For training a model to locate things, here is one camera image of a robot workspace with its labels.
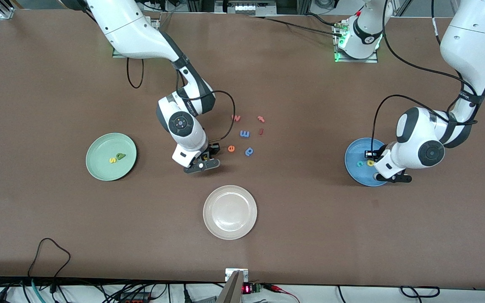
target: teal cable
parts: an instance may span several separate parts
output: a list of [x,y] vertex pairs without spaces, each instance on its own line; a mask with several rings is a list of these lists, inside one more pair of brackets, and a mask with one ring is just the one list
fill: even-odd
[[39,300],[42,303],[46,303],[46,301],[44,301],[44,299],[40,295],[39,291],[37,290],[37,286],[35,286],[35,282],[33,282],[33,279],[31,279],[31,287],[33,288],[33,291],[35,292],[35,295],[37,295],[37,298],[39,298]]

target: plate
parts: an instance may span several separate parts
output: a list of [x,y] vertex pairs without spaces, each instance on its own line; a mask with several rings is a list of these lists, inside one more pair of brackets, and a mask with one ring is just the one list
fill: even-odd
[[85,165],[89,174],[98,180],[113,181],[122,178],[132,169],[136,163],[136,155],[136,145],[129,136],[110,133],[91,144],[87,150]]
[[[364,152],[370,150],[371,138],[360,138],[354,140],[353,143],[349,145],[347,150],[345,150],[345,168],[347,169],[349,175],[357,181],[358,183],[365,186],[381,186],[386,184],[385,181],[377,181],[373,178],[373,174],[377,172],[377,169],[373,166],[368,166],[367,161],[364,157]],[[383,142],[374,138],[373,149],[379,149],[383,146]],[[358,166],[358,162],[362,161],[364,165]]]
[[254,227],[257,217],[254,197],[246,189],[235,185],[215,189],[203,207],[205,226],[223,240],[244,237]]

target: white plate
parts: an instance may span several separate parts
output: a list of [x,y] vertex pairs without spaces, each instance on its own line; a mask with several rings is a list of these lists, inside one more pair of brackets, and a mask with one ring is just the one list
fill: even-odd
[[214,236],[224,240],[244,237],[254,227],[257,217],[254,197],[235,185],[215,189],[203,207],[205,226]]

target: green plate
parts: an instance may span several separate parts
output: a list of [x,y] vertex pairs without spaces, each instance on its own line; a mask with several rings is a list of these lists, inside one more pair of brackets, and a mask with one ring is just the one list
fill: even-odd
[[132,169],[136,163],[136,155],[136,144],[129,136],[111,133],[91,144],[87,150],[85,165],[89,174],[98,180],[113,181],[122,178]]

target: brown tabletop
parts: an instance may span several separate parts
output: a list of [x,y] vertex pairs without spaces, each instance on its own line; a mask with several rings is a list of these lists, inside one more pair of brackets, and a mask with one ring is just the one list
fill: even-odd
[[[125,60],[112,58],[83,13],[19,10],[0,23],[0,275],[25,275],[39,240],[52,237],[72,253],[61,276],[221,281],[226,267],[246,267],[264,282],[485,287],[485,102],[470,138],[441,164],[409,171],[411,184],[368,188],[348,175],[344,153],[371,135],[379,102],[400,93],[445,109],[459,83],[384,47],[378,64],[335,63],[330,36],[263,19],[175,14],[164,29],[237,102],[241,120],[221,142],[218,169],[186,175],[171,159],[176,144],[155,116],[175,88],[167,60],[146,60],[134,90]],[[391,19],[387,33],[405,59],[453,72],[429,19]],[[131,61],[135,82],[140,68]],[[376,138],[393,141],[413,105],[384,105]],[[221,136],[231,102],[218,95],[198,119],[210,138]],[[130,136],[139,158],[123,179],[102,182],[85,154],[110,132]],[[206,197],[226,184],[258,205],[239,240],[218,239],[203,222]],[[32,274],[53,275],[64,260],[46,243]]]

